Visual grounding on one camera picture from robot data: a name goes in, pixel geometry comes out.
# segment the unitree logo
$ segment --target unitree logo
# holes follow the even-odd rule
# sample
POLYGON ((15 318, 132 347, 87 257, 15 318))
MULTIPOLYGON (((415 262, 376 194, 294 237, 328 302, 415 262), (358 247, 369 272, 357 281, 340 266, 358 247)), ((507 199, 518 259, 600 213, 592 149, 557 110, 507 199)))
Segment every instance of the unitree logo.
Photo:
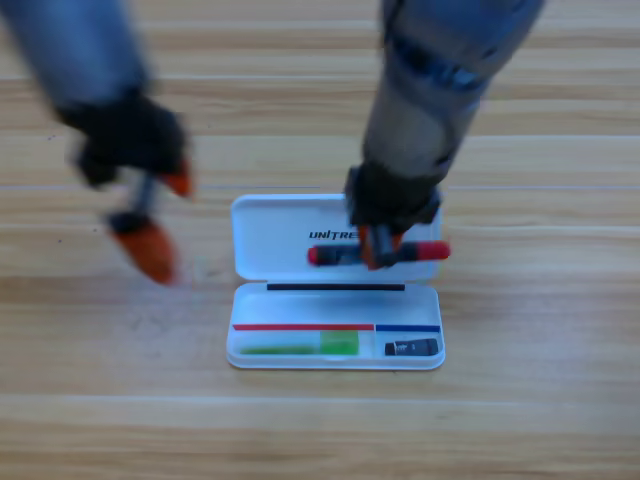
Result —
POLYGON ((358 232, 309 232, 309 238, 326 238, 328 240, 347 240, 358 238, 358 232))

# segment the black stripe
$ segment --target black stripe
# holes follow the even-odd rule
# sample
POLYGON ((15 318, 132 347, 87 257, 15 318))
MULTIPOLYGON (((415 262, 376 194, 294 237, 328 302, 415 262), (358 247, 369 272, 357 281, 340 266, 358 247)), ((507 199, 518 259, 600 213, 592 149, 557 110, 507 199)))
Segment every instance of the black stripe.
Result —
POLYGON ((374 290, 404 292, 401 283, 268 283, 267 290, 374 290))

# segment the case lid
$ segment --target case lid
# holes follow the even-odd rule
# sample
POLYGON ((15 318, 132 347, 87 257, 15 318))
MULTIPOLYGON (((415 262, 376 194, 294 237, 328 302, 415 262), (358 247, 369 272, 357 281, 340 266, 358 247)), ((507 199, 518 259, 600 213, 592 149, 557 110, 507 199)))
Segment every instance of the case lid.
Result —
MULTIPOLYGON (((402 283, 427 280, 437 262, 398 263, 369 271, 364 265, 317 267, 307 260, 316 245, 357 245, 343 194, 245 195, 231 207, 236 272, 246 280, 292 283, 402 283)), ((440 216, 416 225, 404 239, 440 238, 440 216)))

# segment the red marker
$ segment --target red marker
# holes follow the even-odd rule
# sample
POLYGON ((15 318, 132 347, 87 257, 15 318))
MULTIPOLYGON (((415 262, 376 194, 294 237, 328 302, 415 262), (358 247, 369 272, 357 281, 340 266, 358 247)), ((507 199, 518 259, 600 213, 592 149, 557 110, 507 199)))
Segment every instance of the red marker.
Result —
MULTIPOLYGON (((406 242, 396 252, 398 262, 424 262, 446 260, 451 255, 447 242, 406 242)), ((359 245, 321 245, 312 247, 307 254, 309 263, 317 267, 355 265, 362 263, 359 245)))

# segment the blue stripe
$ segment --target blue stripe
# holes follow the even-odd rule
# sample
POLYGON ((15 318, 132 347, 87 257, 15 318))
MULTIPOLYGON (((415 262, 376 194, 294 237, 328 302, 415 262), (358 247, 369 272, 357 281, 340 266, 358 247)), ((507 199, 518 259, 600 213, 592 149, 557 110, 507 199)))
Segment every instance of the blue stripe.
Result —
POLYGON ((440 333, 440 326, 438 325, 376 325, 376 332, 440 333))

